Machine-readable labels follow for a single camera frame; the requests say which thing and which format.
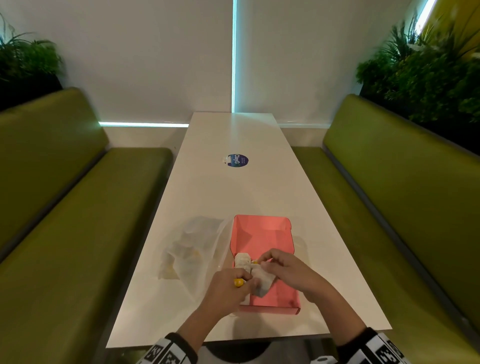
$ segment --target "open box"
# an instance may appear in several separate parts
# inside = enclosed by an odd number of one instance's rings
[[[237,215],[233,219],[230,250],[248,253],[252,259],[277,248],[293,254],[292,225],[288,218],[276,216]],[[270,291],[263,297],[250,296],[250,305],[240,305],[241,311],[296,315],[300,312],[297,290],[276,279]]]

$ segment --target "black round table base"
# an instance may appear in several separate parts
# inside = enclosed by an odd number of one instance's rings
[[[227,363],[246,363],[262,355],[270,346],[269,342],[245,344],[206,344],[207,349],[218,359]]]

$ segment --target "bench backrest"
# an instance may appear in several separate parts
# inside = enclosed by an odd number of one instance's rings
[[[38,214],[108,144],[79,89],[0,113],[0,261]]]
[[[480,158],[355,95],[324,144],[480,328]]]

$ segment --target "plastic bag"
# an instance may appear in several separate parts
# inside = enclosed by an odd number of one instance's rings
[[[192,300],[199,301],[230,249],[233,219],[192,218],[162,252],[159,279],[179,279]]]

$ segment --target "yellow cap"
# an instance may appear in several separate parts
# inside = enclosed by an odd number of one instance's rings
[[[245,283],[245,281],[242,278],[236,278],[233,280],[235,283],[235,287],[241,287]]]

